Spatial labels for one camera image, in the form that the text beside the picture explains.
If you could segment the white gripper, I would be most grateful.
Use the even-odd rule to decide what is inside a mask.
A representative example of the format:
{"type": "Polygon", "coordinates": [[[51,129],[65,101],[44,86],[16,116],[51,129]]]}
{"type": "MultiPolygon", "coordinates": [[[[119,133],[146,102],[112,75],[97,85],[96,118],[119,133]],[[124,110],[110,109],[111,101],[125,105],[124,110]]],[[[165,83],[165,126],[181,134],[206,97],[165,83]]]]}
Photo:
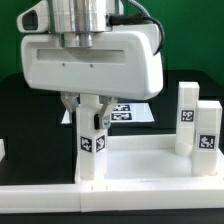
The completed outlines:
{"type": "Polygon", "coordinates": [[[27,35],[21,43],[24,77],[35,89],[67,91],[61,100],[70,113],[79,106],[78,93],[101,95],[94,127],[106,130],[117,97],[146,100],[162,90],[159,39],[154,24],[116,26],[96,34],[90,48],[63,48],[56,35],[27,35]]]}

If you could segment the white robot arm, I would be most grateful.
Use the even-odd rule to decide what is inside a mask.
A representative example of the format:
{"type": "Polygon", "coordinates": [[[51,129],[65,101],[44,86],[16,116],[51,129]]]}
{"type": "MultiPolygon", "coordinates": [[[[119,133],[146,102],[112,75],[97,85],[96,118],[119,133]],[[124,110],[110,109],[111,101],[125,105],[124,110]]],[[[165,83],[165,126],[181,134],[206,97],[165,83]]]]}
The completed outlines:
{"type": "Polygon", "coordinates": [[[98,95],[97,129],[110,127],[119,98],[146,100],[163,87],[163,27],[146,10],[123,14],[121,1],[133,0],[41,0],[17,18],[27,84],[60,91],[69,111],[78,95],[98,95]]]}

